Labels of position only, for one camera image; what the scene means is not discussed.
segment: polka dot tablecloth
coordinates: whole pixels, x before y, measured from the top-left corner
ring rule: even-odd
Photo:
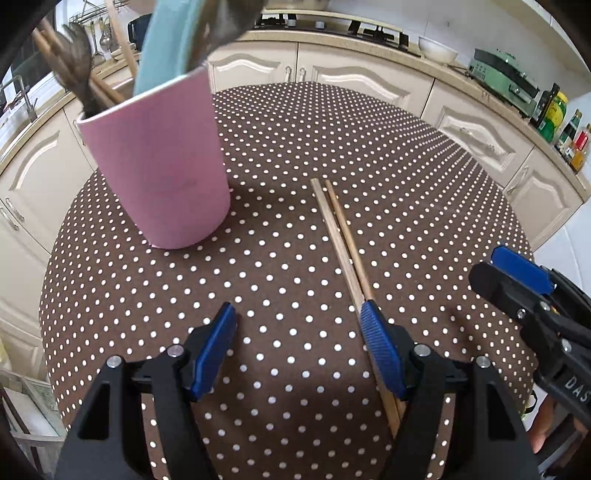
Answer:
[[[403,110],[333,86],[238,87],[214,102],[232,205],[212,236],[151,248],[98,171],[64,220],[40,320],[66,425],[109,356],[156,356],[230,301],[235,341],[214,392],[194,406],[218,474],[377,479],[392,439],[313,177],[335,186],[389,321],[446,357],[488,354],[522,408],[534,355],[467,277],[498,243],[531,251],[466,151]],[[165,479],[153,402],[142,408],[154,475]],[[444,465],[450,418],[442,424],[428,477]]]

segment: cabinet door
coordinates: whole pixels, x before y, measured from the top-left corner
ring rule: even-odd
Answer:
[[[70,204],[92,168],[60,110],[16,154],[0,176],[0,198],[48,252]]]
[[[300,44],[297,80],[336,85],[421,116],[433,79],[391,61],[342,48]]]
[[[504,193],[533,250],[554,235],[583,204],[569,181],[537,148]]]
[[[0,202],[0,336],[12,369],[44,377],[39,301],[49,254]]]
[[[208,60],[214,92],[242,85],[293,82],[297,43],[237,41],[217,49]]]
[[[435,81],[422,119],[465,148],[502,187],[533,147],[500,116],[439,81]]]
[[[76,121],[82,113],[82,103],[78,99],[73,99],[64,107],[64,113],[66,114],[66,118],[70,124],[70,128],[72,129],[72,133],[74,133],[82,153],[92,167],[92,170],[96,170],[98,165],[96,164],[95,159],[92,157],[92,153],[90,153],[90,150],[88,150],[86,144],[84,143],[84,140],[82,140],[82,135],[80,134],[80,130],[78,130],[78,126],[76,125]]]

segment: bottle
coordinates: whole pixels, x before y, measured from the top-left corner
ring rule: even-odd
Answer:
[[[566,105],[569,99],[563,92],[558,92],[548,107],[546,116],[538,128],[540,135],[548,142],[552,142],[556,130],[562,124],[566,115]]]
[[[569,122],[569,124],[566,127],[564,127],[564,130],[562,130],[562,134],[560,134],[560,137],[558,138],[558,140],[556,141],[556,144],[554,145],[554,148],[561,155],[564,155],[566,147],[568,147],[571,144],[571,142],[574,140],[574,136],[576,135],[577,130],[579,129],[579,122],[581,121],[582,117],[583,117],[583,114],[581,113],[580,110],[577,109],[572,120]]]
[[[571,147],[568,148],[569,165],[575,173],[581,171],[581,168],[583,168],[583,165],[587,160],[587,154],[589,153],[587,146],[589,144],[589,135],[591,134],[590,130],[591,124],[587,124],[587,128],[580,133],[577,141],[574,144],[571,144]]]
[[[579,150],[584,150],[587,146],[587,142],[589,141],[589,134],[591,134],[591,124],[587,124],[584,130],[581,130],[577,141],[574,143],[574,146],[577,147]]]
[[[577,150],[574,153],[572,160],[569,162],[570,168],[573,169],[573,172],[579,173],[583,165],[585,165],[585,161],[587,160],[587,152],[582,150]]]
[[[534,128],[539,128],[540,124],[544,120],[546,116],[546,112],[548,111],[548,107],[552,103],[552,100],[558,95],[560,91],[560,87],[558,84],[552,85],[552,90],[545,90],[540,97],[540,101],[538,105],[535,107],[534,114],[530,119],[530,125]]]

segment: sauce bottle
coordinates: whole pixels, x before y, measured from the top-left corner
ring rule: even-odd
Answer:
[[[574,117],[569,122],[569,124],[566,127],[564,127],[564,130],[562,130],[560,137],[556,141],[554,148],[561,155],[564,155],[566,147],[568,147],[574,140],[574,136],[577,134],[577,130],[579,129],[579,123],[581,121],[581,118],[583,118],[583,114],[580,110],[577,109],[577,111],[574,114]]]
[[[554,139],[556,130],[562,124],[564,116],[566,115],[566,105],[569,99],[563,92],[558,92],[556,97],[552,100],[543,122],[540,124],[538,132],[544,139],[550,143]]]
[[[552,100],[558,95],[560,91],[560,87],[558,84],[552,85],[552,90],[545,90],[540,97],[540,101],[538,105],[535,107],[534,114],[531,116],[530,125],[534,128],[539,128],[541,123],[543,122],[544,118],[546,117],[546,113],[548,112],[548,108],[552,103]]]

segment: white bowl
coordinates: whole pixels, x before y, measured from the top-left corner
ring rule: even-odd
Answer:
[[[418,48],[423,52],[425,58],[447,65],[453,62],[457,57],[457,52],[438,41],[431,40],[430,38],[419,37]]]

